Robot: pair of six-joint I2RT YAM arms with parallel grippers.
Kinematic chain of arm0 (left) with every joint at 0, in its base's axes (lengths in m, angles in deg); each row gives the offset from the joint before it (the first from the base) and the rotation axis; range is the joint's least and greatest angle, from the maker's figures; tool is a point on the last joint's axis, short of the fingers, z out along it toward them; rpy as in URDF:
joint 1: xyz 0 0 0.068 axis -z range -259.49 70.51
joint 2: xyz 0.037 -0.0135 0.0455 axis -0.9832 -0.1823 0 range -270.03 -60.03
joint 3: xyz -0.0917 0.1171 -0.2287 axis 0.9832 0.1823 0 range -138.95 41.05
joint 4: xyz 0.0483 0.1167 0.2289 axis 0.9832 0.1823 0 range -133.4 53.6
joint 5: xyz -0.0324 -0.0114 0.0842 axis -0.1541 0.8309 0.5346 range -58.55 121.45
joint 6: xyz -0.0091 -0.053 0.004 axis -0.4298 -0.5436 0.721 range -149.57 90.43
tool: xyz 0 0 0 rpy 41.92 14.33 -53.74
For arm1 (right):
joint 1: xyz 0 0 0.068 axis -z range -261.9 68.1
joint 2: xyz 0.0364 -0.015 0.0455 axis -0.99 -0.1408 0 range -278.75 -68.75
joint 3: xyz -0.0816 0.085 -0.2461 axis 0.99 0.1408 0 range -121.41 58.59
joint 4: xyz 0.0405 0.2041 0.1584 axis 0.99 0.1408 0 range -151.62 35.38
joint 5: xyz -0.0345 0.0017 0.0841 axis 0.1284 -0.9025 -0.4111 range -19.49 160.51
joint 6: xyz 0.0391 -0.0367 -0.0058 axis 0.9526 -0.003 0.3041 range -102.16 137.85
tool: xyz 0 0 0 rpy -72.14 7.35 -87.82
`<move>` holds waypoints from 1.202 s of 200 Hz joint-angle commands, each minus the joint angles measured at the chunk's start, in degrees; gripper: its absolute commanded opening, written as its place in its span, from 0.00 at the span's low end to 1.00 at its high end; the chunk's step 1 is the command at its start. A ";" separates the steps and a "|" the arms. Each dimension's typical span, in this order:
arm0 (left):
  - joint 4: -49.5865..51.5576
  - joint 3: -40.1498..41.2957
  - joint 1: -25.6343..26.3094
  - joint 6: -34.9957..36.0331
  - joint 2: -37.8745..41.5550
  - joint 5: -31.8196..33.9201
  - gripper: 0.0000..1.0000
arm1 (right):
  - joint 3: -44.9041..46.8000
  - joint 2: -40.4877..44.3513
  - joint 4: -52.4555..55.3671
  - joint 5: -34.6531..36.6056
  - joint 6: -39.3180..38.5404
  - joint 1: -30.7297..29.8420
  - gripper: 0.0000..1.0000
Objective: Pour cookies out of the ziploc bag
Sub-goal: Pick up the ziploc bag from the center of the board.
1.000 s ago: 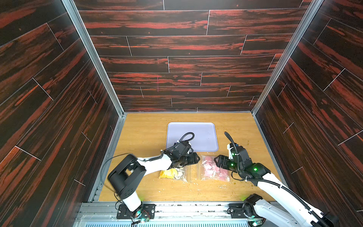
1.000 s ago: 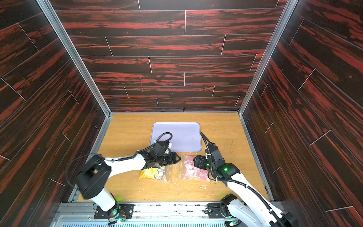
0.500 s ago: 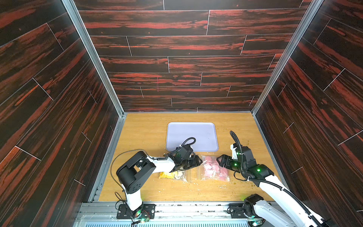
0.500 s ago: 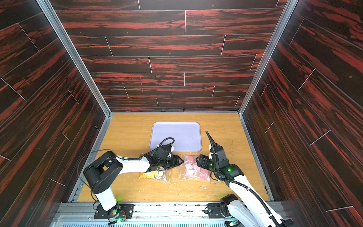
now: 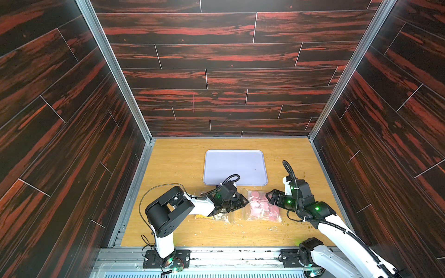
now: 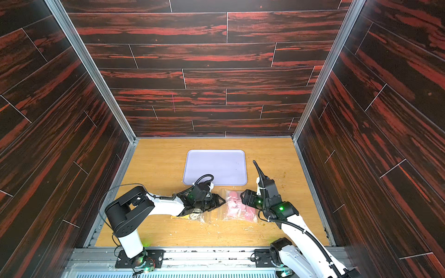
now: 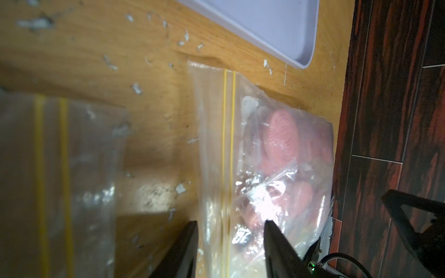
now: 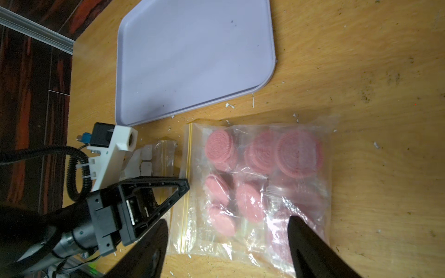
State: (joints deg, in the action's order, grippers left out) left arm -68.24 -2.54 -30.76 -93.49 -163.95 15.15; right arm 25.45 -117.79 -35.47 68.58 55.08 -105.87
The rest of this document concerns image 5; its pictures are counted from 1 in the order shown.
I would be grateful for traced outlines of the ziploc bag with pink cookies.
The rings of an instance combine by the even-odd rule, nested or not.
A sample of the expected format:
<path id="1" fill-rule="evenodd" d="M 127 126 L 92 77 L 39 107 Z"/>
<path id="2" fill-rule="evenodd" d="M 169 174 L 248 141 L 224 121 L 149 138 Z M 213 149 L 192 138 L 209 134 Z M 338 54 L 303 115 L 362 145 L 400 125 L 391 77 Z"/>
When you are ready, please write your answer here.
<path id="1" fill-rule="evenodd" d="M 246 221 L 262 220 L 282 222 L 279 207 L 271 205 L 265 191 L 245 191 L 248 204 L 243 208 L 243 216 Z"/>

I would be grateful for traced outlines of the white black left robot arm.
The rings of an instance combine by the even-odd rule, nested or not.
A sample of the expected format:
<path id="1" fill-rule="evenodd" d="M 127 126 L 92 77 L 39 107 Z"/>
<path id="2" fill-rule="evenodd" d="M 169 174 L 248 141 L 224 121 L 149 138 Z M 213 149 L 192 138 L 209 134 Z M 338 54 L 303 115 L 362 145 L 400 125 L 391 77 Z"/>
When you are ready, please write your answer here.
<path id="1" fill-rule="evenodd" d="M 212 190 L 199 196 L 190 195 L 181 184 L 171 187 L 151 202 L 140 216 L 154 236 L 154 250 L 163 261 L 170 261 L 176 249 L 173 233 L 189 215 L 213 217 L 244 208 L 249 200 L 238 192 L 236 182 L 229 176 Z"/>

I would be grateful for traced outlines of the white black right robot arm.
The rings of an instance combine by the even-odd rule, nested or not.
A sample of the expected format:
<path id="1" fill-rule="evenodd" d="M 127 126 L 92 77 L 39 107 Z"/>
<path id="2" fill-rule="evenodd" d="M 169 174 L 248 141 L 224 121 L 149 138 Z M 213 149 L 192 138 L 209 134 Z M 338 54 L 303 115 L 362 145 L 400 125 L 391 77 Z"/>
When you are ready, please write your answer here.
<path id="1" fill-rule="evenodd" d="M 316 201 L 304 180 L 283 179 L 285 191 L 266 193 L 271 205 L 298 216 L 297 222 L 307 222 L 328 237 L 346 256 L 342 259 L 324 243 L 309 238 L 297 251 L 283 251 L 280 260 L 285 267 L 299 264 L 305 268 L 321 268 L 336 278 L 398 278 L 399 270 L 374 252 L 349 229 L 337 213 L 325 202 Z"/>

